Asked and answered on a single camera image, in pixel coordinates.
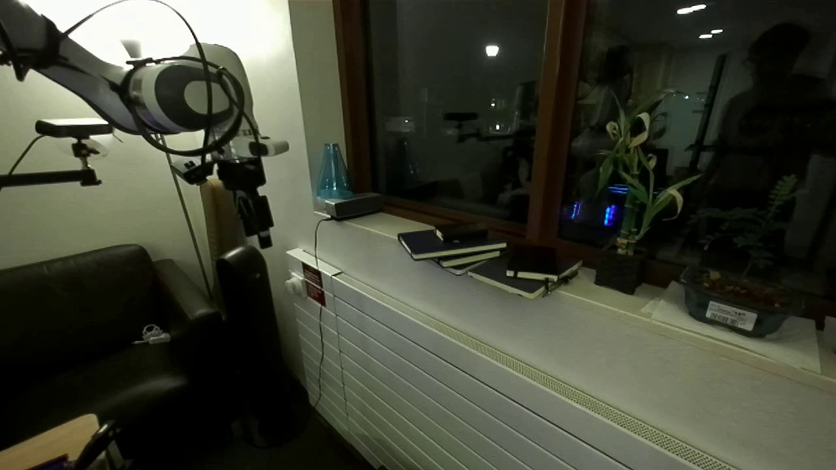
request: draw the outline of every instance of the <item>window frame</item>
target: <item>window frame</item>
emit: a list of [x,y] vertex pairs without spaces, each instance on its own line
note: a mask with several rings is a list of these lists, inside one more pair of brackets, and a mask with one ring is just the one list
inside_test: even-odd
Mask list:
[[[339,61],[339,87],[341,87],[341,111],[344,111],[344,152],[350,168],[350,182],[357,191],[370,191],[373,162],[370,142],[370,79],[365,55],[365,4],[373,0],[332,0],[335,4],[335,32],[337,32],[337,61]],[[559,237],[559,209],[565,199],[565,174],[570,162],[575,92],[579,72],[579,55],[587,24],[587,0],[549,0],[545,2],[545,28],[544,28],[544,61],[537,76],[537,131],[532,149],[532,179],[528,202],[528,221],[507,221],[495,217],[480,217],[459,209],[440,209],[420,202],[408,202],[397,195],[384,199],[388,215],[408,219],[437,221],[484,221],[494,233],[508,241],[545,243],[555,245],[559,254],[576,255],[584,266],[599,264],[596,245],[575,243]],[[669,285],[678,280],[685,264],[651,258],[644,266],[644,283]],[[836,315],[832,297],[813,297],[810,314],[821,320],[823,315]]]

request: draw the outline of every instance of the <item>white wall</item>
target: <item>white wall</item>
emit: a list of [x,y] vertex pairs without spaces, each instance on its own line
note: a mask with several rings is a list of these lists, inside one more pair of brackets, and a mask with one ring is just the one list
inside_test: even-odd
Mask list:
[[[293,245],[286,241],[295,237],[297,226],[305,226],[297,219],[297,209],[303,205],[310,217],[307,158],[286,2],[239,0],[234,8],[220,0],[213,2],[213,8],[208,8],[205,0],[173,0],[170,4],[190,20],[200,42],[228,45],[242,58],[261,132],[289,142],[289,155],[267,158],[268,187],[264,187],[276,221],[276,249],[268,254],[282,254],[282,245]],[[32,0],[32,4],[62,28],[97,4],[105,4],[105,0],[80,0],[72,4]],[[77,28],[76,40],[97,55],[123,61],[124,55],[118,46],[119,36],[135,36],[143,42],[143,53],[157,55],[179,53],[179,46],[188,45],[183,24],[178,24],[170,10],[154,8],[152,2],[130,2],[124,10],[113,8]],[[0,125],[2,173],[33,135],[36,117],[92,115],[80,100],[36,72],[17,83],[11,67],[0,71],[0,101],[4,111],[4,125]],[[105,142],[106,156],[92,158],[105,179],[101,186],[38,186],[4,187],[0,194],[0,266],[109,243],[143,243],[152,255],[173,255],[186,264],[197,283],[197,264],[164,156],[135,135],[118,132],[118,138]],[[69,156],[69,142],[41,142],[17,173],[76,168],[77,162]],[[197,187],[186,186],[183,191],[197,229],[197,243],[205,245]]]

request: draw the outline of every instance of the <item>dark floor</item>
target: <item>dark floor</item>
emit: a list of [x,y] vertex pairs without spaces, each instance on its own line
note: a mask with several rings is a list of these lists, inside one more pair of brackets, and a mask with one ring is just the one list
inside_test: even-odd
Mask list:
[[239,424],[233,429],[203,446],[132,463],[130,470],[370,470],[310,408],[297,409],[297,426],[282,443],[264,443]]

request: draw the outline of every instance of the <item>potted plant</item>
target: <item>potted plant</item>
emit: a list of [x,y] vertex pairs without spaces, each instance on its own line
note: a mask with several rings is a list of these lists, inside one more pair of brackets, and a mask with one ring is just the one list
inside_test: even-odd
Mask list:
[[682,178],[665,187],[656,182],[656,156],[644,152],[652,122],[651,109],[626,111],[619,105],[619,117],[606,125],[612,147],[600,152],[599,162],[599,194],[613,182],[623,186],[623,217],[617,237],[600,250],[596,266],[596,285],[606,285],[621,293],[634,293],[642,277],[644,249],[642,241],[652,229],[652,221],[665,215],[676,219],[685,204],[682,187],[700,174]]
[[686,314],[747,337],[776,331],[787,315],[805,311],[805,297],[777,285],[776,255],[796,178],[780,178],[762,205],[700,209],[702,262],[682,272]]

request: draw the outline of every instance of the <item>white radiator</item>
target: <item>white radiator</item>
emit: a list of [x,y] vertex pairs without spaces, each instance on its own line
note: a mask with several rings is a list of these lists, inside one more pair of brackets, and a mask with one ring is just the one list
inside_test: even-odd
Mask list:
[[455,468],[730,468],[408,303],[293,254],[310,404],[370,463]]

